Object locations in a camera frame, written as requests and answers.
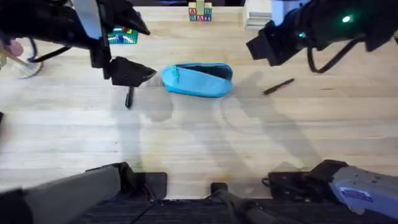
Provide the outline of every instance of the black cable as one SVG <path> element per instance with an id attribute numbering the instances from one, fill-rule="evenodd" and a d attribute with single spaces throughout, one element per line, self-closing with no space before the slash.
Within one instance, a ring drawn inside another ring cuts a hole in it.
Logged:
<path id="1" fill-rule="evenodd" d="M 33 63 L 43 62 L 43 61 L 45 61 L 47 59 L 50 59 L 50 58 L 55 57 L 57 55 L 60 55 L 60 54 L 62 54 L 64 52 L 66 52 L 69 49 L 71 49 L 71 47 L 61 47 L 60 49 L 55 50 L 53 52 L 50 52 L 50 53 L 48 53 L 46 55 L 43 55 L 43 56 L 41 56 L 39 58 L 32 59 L 32 60 L 30 60 L 30 62 L 33 62 Z"/>
<path id="2" fill-rule="evenodd" d="M 151 203 L 147 208 L 145 208 L 144 211 L 142 211 L 135 219 L 133 219 L 133 221 L 131 221 L 130 224 L 133 224 L 136 221 L 138 221 L 143 215 L 145 215 L 145 213 L 147 213 L 151 208 L 153 208 L 154 205 L 155 205 L 155 203 Z"/>
<path id="3" fill-rule="evenodd" d="M 32 62 L 37 57 L 37 46 L 33 38 L 29 37 L 30 44 L 32 45 L 33 56 L 28 58 L 29 62 Z"/>
<path id="4" fill-rule="evenodd" d="M 361 38 L 353 39 L 348 42 L 343 49 L 341 49 L 336 56 L 334 56 L 325 66 L 321 69 L 317 69 L 315 63 L 313 61 L 312 47 L 307 48 L 307 60 L 308 65 L 312 72 L 316 72 L 319 74 L 325 73 L 327 70 L 331 69 L 333 66 L 337 64 L 357 43 L 363 41 Z"/>

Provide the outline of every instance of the wooden table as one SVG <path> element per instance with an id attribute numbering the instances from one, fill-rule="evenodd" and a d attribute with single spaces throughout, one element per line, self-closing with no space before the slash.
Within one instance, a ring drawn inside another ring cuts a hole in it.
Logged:
<path id="1" fill-rule="evenodd" d="M 187 8 L 138 7 L 152 35 L 115 45 L 113 55 L 160 70 L 178 62 L 226 62 L 234 88 L 223 98 L 136 91 L 103 80 L 88 52 L 73 49 L 18 80 L 0 73 L 0 189 L 32 186 L 126 161 L 135 171 L 169 175 L 168 198 L 201 198 L 227 182 L 240 196 L 267 195 L 273 170 L 310 170 L 324 159 L 398 175 L 398 47 L 371 54 L 363 44 L 324 75 L 305 52 L 281 67 L 253 61 L 239 7 L 216 7 L 213 22 L 189 22 Z M 316 54 L 326 63 L 343 44 Z M 40 42 L 44 54 L 58 46 Z M 262 96 L 290 78 L 296 81 Z"/>

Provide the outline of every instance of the alphabet block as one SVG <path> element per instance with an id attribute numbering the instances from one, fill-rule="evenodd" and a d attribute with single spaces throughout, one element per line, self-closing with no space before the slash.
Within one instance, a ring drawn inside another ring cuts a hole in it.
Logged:
<path id="1" fill-rule="evenodd" d="M 199 22 L 203 22 L 205 20 L 203 15 L 197 15 L 197 19 Z"/>
<path id="2" fill-rule="evenodd" d="M 197 0 L 197 15 L 204 15 L 204 14 L 205 14 L 205 1 Z"/>
<path id="3" fill-rule="evenodd" d="M 196 15 L 189 15 L 189 20 L 190 21 L 196 21 L 197 20 L 197 16 Z"/>
<path id="4" fill-rule="evenodd" d="M 204 15 L 205 22 L 211 22 L 211 15 Z"/>
<path id="5" fill-rule="evenodd" d="M 197 14 L 197 9 L 196 8 L 189 8 L 188 12 L 190 15 L 196 15 Z"/>
<path id="6" fill-rule="evenodd" d="M 211 15 L 211 8 L 205 8 L 205 16 Z"/>

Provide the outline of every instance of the black mount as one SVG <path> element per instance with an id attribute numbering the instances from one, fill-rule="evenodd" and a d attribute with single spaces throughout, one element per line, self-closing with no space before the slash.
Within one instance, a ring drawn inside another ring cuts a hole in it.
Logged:
<path id="1" fill-rule="evenodd" d="M 333 175 L 348 164 L 325 160 L 310 172 L 270 172 L 262 183 L 271 191 L 272 198 L 294 202 L 338 202 L 329 187 Z"/>

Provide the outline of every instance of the blue pencil case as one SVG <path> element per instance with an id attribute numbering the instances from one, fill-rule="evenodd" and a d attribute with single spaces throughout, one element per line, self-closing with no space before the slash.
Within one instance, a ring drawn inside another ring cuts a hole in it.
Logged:
<path id="1" fill-rule="evenodd" d="M 225 63 L 180 63 L 162 70 L 167 91 L 194 96 L 221 97 L 232 88 L 232 69 Z"/>

